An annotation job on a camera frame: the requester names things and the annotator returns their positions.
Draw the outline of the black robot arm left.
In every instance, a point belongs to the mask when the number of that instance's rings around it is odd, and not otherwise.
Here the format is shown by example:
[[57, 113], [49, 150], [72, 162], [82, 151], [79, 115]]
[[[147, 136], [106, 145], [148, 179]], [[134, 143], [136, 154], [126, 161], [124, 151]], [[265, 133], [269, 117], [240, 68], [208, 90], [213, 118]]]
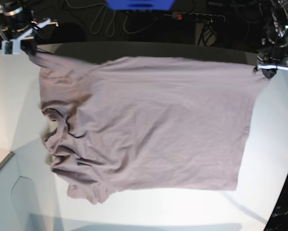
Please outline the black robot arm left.
[[267, 39], [271, 46], [258, 53], [253, 71], [261, 70], [267, 79], [271, 79], [278, 70], [288, 73], [288, 0], [272, 1]]

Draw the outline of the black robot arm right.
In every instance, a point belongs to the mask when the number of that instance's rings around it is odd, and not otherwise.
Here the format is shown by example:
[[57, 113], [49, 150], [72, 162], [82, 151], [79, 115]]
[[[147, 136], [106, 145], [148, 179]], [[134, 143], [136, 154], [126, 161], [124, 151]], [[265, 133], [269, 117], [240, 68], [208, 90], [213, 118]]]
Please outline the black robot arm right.
[[16, 55], [21, 51], [34, 56], [37, 28], [31, 10], [22, 0], [0, 0], [0, 14], [6, 25], [0, 25], [1, 51], [3, 55]]

